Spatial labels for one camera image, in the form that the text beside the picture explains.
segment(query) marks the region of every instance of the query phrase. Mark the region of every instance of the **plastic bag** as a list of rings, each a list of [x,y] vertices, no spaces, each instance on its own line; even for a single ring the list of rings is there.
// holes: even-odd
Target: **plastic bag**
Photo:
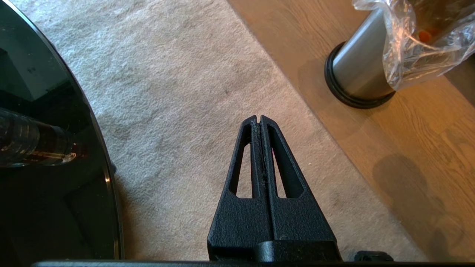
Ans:
[[[383,67],[394,90],[440,76],[475,52],[473,0],[353,0],[353,6],[383,11]]]

